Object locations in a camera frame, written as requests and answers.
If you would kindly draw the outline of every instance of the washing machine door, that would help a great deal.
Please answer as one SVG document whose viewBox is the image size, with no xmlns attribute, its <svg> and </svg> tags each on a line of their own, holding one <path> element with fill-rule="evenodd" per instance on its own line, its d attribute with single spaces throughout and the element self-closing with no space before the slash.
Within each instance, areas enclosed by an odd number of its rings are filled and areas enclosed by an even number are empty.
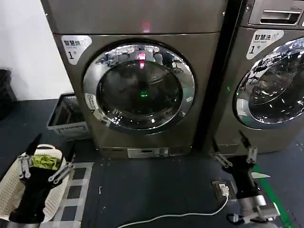
<svg viewBox="0 0 304 228">
<path fill-rule="evenodd" d="M 157 133 L 185 117 L 195 94 L 182 56 L 149 43 L 116 46 L 89 65 L 83 80 L 93 115 L 111 129 Z"/>
<path fill-rule="evenodd" d="M 235 94 L 239 120 L 255 129 L 291 123 L 304 112 L 304 38 L 289 41 L 257 61 Z"/>
</svg>

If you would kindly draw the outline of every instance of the green floor line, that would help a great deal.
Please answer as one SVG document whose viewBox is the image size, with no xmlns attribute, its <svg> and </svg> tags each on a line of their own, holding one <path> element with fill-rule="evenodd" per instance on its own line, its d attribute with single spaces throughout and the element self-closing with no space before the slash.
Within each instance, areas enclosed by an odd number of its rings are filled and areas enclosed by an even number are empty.
<svg viewBox="0 0 304 228">
<path fill-rule="evenodd" d="M 258 165 L 255 165 L 253 168 L 253 172 L 259 172 L 263 173 Z M 295 228 L 295 226 L 292 224 L 286 210 L 283 208 L 283 205 L 281 204 L 279 198 L 276 196 L 275 192 L 271 188 L 271 186 L 268 183 L 267 178 L 260 178 L 259 182 L 263 186 L 264 191 L 266 192 L 267 196 L 270 198 L 270 200 L 277 205 L 277 208 L 279 209 L 281 213 L 281 220 L 284 223 L 286 228 Z"/>
</svg>

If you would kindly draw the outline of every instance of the green indicator light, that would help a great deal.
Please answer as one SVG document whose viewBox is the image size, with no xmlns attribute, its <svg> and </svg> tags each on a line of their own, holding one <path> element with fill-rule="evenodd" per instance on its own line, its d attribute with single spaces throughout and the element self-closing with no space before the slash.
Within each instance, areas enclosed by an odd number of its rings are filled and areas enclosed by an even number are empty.
<svg viewBox="0 0 304 228">
<path fill-rule="evenodd" d="M 141 91 L 141 97 L 147 97 L 147 91 Z"/>
</svg>

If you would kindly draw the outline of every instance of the floor socket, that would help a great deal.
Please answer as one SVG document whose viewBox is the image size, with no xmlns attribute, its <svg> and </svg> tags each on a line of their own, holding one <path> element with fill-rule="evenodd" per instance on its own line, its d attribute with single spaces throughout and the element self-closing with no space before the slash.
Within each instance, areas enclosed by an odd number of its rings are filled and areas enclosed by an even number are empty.
<svg viewBox="0 0 304 228">
<path fill-rule="evenodd" d="M 214 191 L 215 196 L 219 201 L 222 201 L 224 196 L 222 195 L 222 191 L 219 187 L 220 184 L 225 184 L 226 186 L 229 187 L 229 200 L 236 200 L 236 193 L 234 191 L 234 187 L 232 186 L 231 181 L 225 180 L 225 179 L 220 179 L 220 180 L 214 180 L 212 181 L 212 188 Z"/>
</svg>

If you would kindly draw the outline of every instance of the washing machine base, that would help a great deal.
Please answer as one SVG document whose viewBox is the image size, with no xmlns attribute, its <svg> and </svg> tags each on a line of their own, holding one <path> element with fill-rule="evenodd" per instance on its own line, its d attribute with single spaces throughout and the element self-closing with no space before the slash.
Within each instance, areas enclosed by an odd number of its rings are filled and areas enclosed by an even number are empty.
<svg viewBox="0 0 304 228">
<path fill-rule="evenodd" d="M 163 147 L 163 148 L 109 148 L 98 149 L 104 158 L 114 159 L 140 159 L 140 158 L 164 158 L 189 154 L 191 147 Z"/>
</svg>

